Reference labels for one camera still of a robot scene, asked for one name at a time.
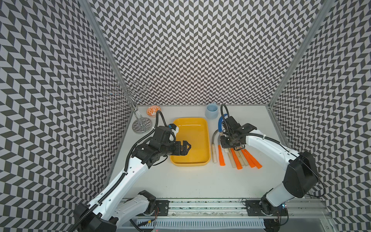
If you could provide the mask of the yellow plastic storage tray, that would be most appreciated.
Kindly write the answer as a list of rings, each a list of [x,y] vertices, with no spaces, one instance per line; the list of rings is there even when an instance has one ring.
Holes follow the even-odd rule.
[[[178,118],[176,139],[187,141],[191,149],[185,156],[171,156],[171,162],[179,167],[205,166],[211,159],[208,123],[204,118]]]

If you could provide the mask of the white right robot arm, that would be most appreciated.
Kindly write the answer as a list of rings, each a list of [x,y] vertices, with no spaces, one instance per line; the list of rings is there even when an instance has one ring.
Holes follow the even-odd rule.
[[[236,151],[248,145],[267,155],[285,171],[283,181],[261,197],[263,214],[270,216],[286,201],[302,198],[319,182],[316,162],[311,153],[290,149],[252,124],[241,125],[226,114],[219,118],[219,127],[224,128],[220,137],[223,148]]]

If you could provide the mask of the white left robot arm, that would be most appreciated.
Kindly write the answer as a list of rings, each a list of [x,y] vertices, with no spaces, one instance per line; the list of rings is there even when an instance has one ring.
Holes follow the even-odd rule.
[[[175,124],[158,126],[153,135],[140,139],[130,150],[123,170],[87,205],[79,204],[74,212],[75,223],[70,232],[114,232],[143,214],[156,214],[156,197],[146,190],[121,203],[133,184],[157,164],[161,157],[186,156],[191,149],[187,141],[177,141],[179,127]]]

